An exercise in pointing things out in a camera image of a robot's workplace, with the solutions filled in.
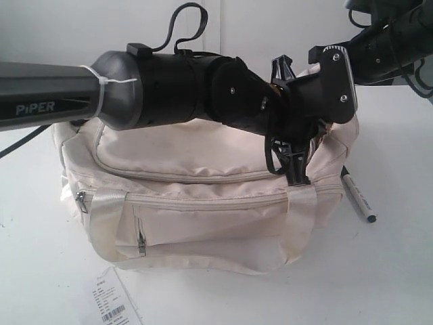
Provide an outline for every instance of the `barcode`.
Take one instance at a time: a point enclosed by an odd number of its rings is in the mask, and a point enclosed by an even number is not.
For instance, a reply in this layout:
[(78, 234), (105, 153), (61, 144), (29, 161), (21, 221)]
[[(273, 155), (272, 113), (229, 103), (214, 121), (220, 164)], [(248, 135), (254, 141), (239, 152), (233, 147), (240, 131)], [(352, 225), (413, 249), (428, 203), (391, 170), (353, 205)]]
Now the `barcode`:
[(104, 322), (107, 322), (108, 320), (111, 320), (115, 315), (120, 314), (122, 311), (124, 311), (124, 305), (121, 305), (113, 309), (111, 312), (106, 313), (104, 316), (102, 316), (102, 320)]

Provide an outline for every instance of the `beige bag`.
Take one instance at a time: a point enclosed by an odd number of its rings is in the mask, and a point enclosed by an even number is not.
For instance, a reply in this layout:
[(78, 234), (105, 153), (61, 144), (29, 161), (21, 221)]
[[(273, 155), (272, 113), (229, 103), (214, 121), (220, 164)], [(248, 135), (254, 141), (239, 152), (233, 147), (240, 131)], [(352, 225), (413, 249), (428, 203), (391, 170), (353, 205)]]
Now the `beige bag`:
[(119, 132), (93, 119), (53, 132), (62, 198), (100, 257), (129, 269), (257, 274), (299, 258), (327, 224), (358, 122), (332, 127), (300, 187), (267, 171), (263, 137), (210, 121)]

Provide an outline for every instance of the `zipper pull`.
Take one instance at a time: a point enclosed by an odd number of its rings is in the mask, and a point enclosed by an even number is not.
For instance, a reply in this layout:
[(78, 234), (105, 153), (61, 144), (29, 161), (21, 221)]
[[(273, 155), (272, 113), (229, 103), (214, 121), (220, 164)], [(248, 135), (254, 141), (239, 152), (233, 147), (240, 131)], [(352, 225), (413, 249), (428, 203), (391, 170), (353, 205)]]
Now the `zipper pull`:
[(80, 207), (81, 212), (87, 214), (87, 213), (89, 213), (89, 212), (88, 212), (88, 210), (87, 210), (86, 204), (84, 203), (84, 200), (85, 200), (85, 199), (86, 199), (86, 192), (81, 191), (81, 192), (78, 192), (78, 193), (76, 194), (76, 197), (75, 197), (75, 201), (76, 201), (76, 203), (77, 203), (78, 206)]
[(140, 256), (146, 256), (146, 239), (143, 237), (141, 232), (138, 235), (138, 253)]

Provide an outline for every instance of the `white table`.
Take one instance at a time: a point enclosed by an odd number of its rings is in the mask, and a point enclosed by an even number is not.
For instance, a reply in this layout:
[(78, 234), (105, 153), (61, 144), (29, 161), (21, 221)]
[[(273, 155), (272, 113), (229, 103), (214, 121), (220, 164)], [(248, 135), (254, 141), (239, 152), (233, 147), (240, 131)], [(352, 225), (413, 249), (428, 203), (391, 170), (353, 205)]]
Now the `white table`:
[[(347, 167), (378, 222), (345, 198), (301, 260), (266, 276), (119, 271), (144, 324), (433, 322), (433, 107), (406, 87), (360, 88), (359, 101)], [(79, 324), (70, 299), (109, 266), (61, 205), (60, 170), (49, 132), (0, 160), (2, 324)]]

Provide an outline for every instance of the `paper tag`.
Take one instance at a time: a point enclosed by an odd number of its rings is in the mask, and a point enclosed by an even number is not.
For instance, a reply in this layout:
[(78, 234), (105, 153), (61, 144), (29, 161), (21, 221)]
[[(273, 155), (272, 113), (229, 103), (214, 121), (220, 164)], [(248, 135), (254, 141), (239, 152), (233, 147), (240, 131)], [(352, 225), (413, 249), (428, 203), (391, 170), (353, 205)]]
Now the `paper tag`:
[(83, 286), (84, 299), (76, 300), (83, 325), (141, 325), (128, 293), (113, 267)]

